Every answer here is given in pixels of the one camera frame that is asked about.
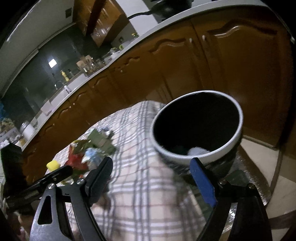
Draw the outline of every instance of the ceiling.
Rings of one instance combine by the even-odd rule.
[[[72,23],[65,10],[73,6],[74,0],[39,0],[20,21],[0,49],[0,96],[38,47]]]

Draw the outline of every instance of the white rim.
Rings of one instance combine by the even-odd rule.
[[[239,113],[239,124],[237,126],[237,130],[235,132],[235,134],[233,135],[233,137],[226,143],[224,144],[223,146],[221,146],[220,148],[214,150],[214,151],[211,151],[209,153],[206,153],[206,154],[203,154],[203,155],[197,155],[197,156],[183,156],[183,155],[179,155],[179,154],[175,154],[175,153],[172,153],[168,150],[165,150],[164,148],[162,148],[155,140],[155,136],[154,136],[154,133],[153,133],[153,127],[154,127],[154,124],[155,124],[155,121],[157,119],[157,117],[161,114],[161,112],[167,107],[169,106],[170,104],[172,104],[173,102],[185,97],[185,96],[189,96],[189,95],[194,95],[194,94],[198,94],[198,93],[202,93],[202,92],[206,92],[206,93],[215,93],[215,94],[218,94],[218,95],[221,95],[221,96],[224,96],[226,98],[228,98],[229,100],[231,100],[237,110],[238,110],[238,113]],[[225,93],[222,93],[222,92],[219,92],[219,91],[211,91],[211,90],[206,90],[206,91],[196,91],[196,92],[191,92],[191,93],[188,93],[186,95],[183,95],[183,96],[180,96],[174,100],[172,100],[170,103],[168,103],[165,107],[163,107],[157,114],[156,116],[154,117],[153,121],[152,121],[152,124],[150,126],[150,131],[149,131],[149,135],[150,135],[150,139],[152,141],[152,144],[153,146],[162,154],[168,156],[168,157],[171,157],[173,159],[180,159],[180,160],[191,160],[192,158],[194,157],[198,157],[200,159],[200,161],[203,163],[203,164],[207,164],[207,163],[210,163],[210,162],[213,162],[213,161],[216,161],[218,160],[219,158],[221,158],[222,156],[224,156],[226,153],[228,153],[234,146],[235,144],[237,143],[237,141],[239,140],[240,136],[241,136],[241,132],[242,132],[242,124],[243,124],[243,113],[242,113],[242,108],[240,107],[239,103],[234,99],[232,98],[231,96],[229,96],[228,94],[225,94]]]

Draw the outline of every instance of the checkered cloth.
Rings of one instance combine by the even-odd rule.
[[[79,138],[105,126],[115,132],[110,191],[91,207],[107,240],[196,240],[205,225],[192,191],[162,162],[150,141],[150,125],[162,107],[154,101],[140,102],[104,118]],[[65,147],[54,159],[65,164],[68,150]],[[66,205],[79,240],[71,204]]]

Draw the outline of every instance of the faucet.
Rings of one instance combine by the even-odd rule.
[[[62,85],[63,85],[63,88],[67,91],[67,93],[68,94],[70,94],[72,91],[70,90],[70,88],[68,87],[68,86],[66,86],[62,81],[60,81],[60,80],[58,80],[55,84],[54,84],[54,86],[55,86],[55,88],[56,88],[56,90],[58,90],[58,88],[57,88],[57,83],[58,82],[60,82]]]

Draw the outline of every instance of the yellow object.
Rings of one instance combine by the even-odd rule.
[[[48,170],[50,170],[51,172],[53,172],[54,170],[60,168],[60,166],[61,165],[56,160],[52,160],[49,163],[47,163],[47,165],[46,165]]]
[[[65,78],[65,80],[68,82],[69,81],[69,78],[66,75],[66,73],[63,70],[61,70],[61,73],[62,73],[62,76]]]

